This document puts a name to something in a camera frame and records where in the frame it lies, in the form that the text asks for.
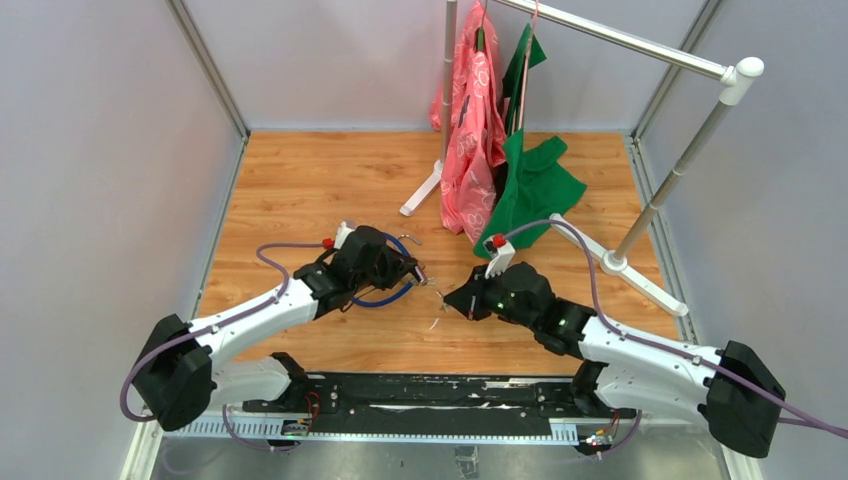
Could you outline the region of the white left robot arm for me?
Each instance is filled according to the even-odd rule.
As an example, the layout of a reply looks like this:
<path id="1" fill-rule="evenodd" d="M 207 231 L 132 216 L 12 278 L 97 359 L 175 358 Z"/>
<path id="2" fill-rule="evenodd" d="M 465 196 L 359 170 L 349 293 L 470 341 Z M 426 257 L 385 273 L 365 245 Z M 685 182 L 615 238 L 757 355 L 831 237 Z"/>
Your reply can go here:
<path id="1" fill-rule="evenodd" d="M 426 282 L 420 262 L 402 242 L 371 226 L 343 222 L 334 237 L 316 243 L 319 256 L 289 272 L 267 256 L 279 243 L 261 245 L 257 258 L 279 271 L 265 293 L 206 317 L 159 320 L 120 387 L 125 418 L 179 430 L 213 408 L 270 401 L 283 413 L 298 411 L 306 386 L 297 364 L 283 353 L 255 362 L 238 357 L 271 336 L 359 304 L 364 290 L 392 299 Z"/>

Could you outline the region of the small silver cable-lock keys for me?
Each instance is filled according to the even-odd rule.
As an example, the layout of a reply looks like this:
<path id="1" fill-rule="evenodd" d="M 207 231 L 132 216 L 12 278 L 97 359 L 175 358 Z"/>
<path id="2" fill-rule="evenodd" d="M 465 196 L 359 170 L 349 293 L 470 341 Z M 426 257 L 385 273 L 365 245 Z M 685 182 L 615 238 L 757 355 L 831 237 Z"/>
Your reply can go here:
<path id="1" fill-rule="evenodd" d="M 444 295 L 440 291 L 436 291 L 436 294 L 439 298 L 439 303 L 440 303 L 439 309 L 441 311 L 446 311 L 447 308 L 448 308 L 448 305 L 444 301 Z"/>

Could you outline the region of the brass padlock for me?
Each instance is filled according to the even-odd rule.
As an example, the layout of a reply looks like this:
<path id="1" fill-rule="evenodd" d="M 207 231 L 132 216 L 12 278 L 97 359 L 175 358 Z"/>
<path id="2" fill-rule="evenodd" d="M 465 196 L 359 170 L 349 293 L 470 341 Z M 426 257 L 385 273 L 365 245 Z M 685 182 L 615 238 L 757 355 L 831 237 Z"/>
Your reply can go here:
<path id="1" fill-rule="evenodd" d="M 399 240 L 408 240 L 408 241 L 413 242 L 414 244 L 416 244 L 416 245 L 418 245 L 418 246 L 422 246 L 422 245 L 423 245 L 423 243 L 421 242 L 421 240 L 419 240 L 418 238 L 414 237 L 413 235 L 409 235 L 409 234 L 402 234 L 402 235 L 399 235 L 399 236 L 398 236 L 398 239 L 399 239 Z"/>

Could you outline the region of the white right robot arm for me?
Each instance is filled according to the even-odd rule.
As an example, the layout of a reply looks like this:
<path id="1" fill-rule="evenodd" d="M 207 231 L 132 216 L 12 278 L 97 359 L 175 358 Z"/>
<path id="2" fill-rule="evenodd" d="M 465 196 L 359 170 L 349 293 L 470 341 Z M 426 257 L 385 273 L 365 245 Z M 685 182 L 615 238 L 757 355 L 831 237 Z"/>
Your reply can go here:
<path id="1" fill-rule="evenodd" d="M 527 328 L 547 351 L 581 360 L 571 403 L 584 417 L 605 409 L 640 410 L 703 427 L 725 447 L 768 456 L 786 392 L 748 345 L 685 344 L 628 327 L 557 296 L 548 279 L 522 262 L 491 278 L 485 266 L 444 303 L 472 321 L 490 316 Z"/>

